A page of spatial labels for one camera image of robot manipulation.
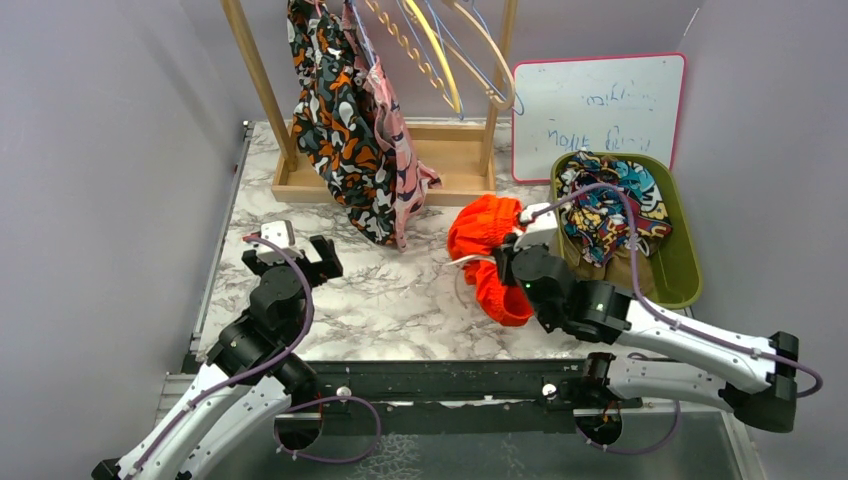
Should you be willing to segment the pink patterned garment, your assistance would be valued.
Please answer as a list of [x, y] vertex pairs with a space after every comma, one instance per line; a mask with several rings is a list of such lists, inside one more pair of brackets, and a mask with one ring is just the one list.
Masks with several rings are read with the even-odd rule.
[[390, 179], [394, 181], [392, 212], [395, 214], [395, 241], [398, 250], [403, 252], [407, 247], [408, 221], [424, 206], [428, 190], [441, 186], [441, 179], [435, 170], [419, 159], [394, 88], [352, 1], [343, 3], [342, 19], [346, 34], [357, 49], [357, 65], [365, 71], [364, 87], [374, 105], [373, 131], [376, 142], [386, 155], [392, 172]]

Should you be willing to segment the tan khaki shorts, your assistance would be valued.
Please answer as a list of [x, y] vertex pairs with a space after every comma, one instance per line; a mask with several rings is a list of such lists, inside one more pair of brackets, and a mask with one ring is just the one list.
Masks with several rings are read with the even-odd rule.
[[[566, 252], [564, 259], [579, 279], [603, 280], [627, 289], [633, 287], [631, 251], [624, 247], [619, 248], [608, 262], [601, 267], [588, 262], [579, 252]], [[645, 296], [653, 295], [656, 285], [651, 263], [649, 258], [641, 252], [637, 252], [636, 255], [636, 270], [639, 278], [639, 288], [642, 294]]]

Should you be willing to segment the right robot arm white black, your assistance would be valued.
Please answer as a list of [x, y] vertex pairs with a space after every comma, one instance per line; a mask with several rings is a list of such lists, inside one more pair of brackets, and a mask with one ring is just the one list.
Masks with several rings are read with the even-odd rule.
[[662, 355], [650, 363], [591, 354], [587, 373], [576, 383], [585, 404], [659, 397], [709, 405], [768, 432], [793, 430], [797, 337], [782, 331], [740, 334], [640, 302], [611, 283], [578, 279], [545, 246], [502, 246], [494, 258], [498, 279], [519, 289], [546, 332]]

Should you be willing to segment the colourful patterned shorts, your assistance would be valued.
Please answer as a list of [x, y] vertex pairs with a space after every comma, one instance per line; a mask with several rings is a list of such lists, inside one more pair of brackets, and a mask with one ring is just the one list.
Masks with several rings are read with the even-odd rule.
[[605, 266], [631, 239], [623, 194], [632, 207], [639, 252], [651, 256], [673, 231], [666, 203], [653, 175], [641, 164], [615, 156], [579, 151], [553, 171], [556, 197], [568, 196], [587, 185], [616, 187], [585, 192], [559, 210], [562, 230], [595, 267]]

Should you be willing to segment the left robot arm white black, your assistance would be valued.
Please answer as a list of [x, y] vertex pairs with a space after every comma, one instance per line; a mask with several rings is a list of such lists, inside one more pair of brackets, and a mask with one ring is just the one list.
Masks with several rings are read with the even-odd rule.
[[343, 274], [332, 240], [309, 241], [319, 258], [263, 233], [248, 238], [243, 263], [259, 278], [248, 307], [226, 326], [182, 397], [94, 479], [203, 479], [253, 429], [317, 396], [316, 374], [295, 349], [311, 329], [314, 288]]

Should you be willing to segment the light blue wire hanger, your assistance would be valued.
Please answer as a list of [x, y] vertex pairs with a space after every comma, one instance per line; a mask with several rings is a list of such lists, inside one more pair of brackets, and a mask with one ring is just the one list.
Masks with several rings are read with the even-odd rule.
[[514, 113], [522, 115], [525, 111], [523, 101], [516, 91], [515, 77], [508, 59], [512, 49], [512, 39], [515, 32], [515, 20], [518, 11], [518, 1], [504, 1], [501, 14], [500, 37], [498, 41], [492, 38], [488, 24], [477, 8], [475, 1], [467, 1], [471, 9], [471, 20], [476, 25], [482, 39], [487, 41], [487, 47], [494, 58], [494, 75], [487, 76], [483, 70], [472, 60], [469, 61], [470, 69], [478, 78], [490, 103], [497, 111], [511, 109]]
[[[397, 1], [396, 4], [413, 37], [411, 41], [406, 35], [401, 34], [399, 43], [407, 55], [416, 62], [419, 70], [429, 79], [431, 85], [442, 92], [443, 99], [458, 119], [464, 120], [464, 106], [446, 56], [446, 44], [442, 39], [440, 27], [436, 21], [430, 22], [427, 19], [427, 15], [415, 1], [403, 0]], [[415, 30], [416, 26], [420, 28], [435, 55], [437, 66], [433, 65], [429, 54], [424, 51], [425, 44]]]

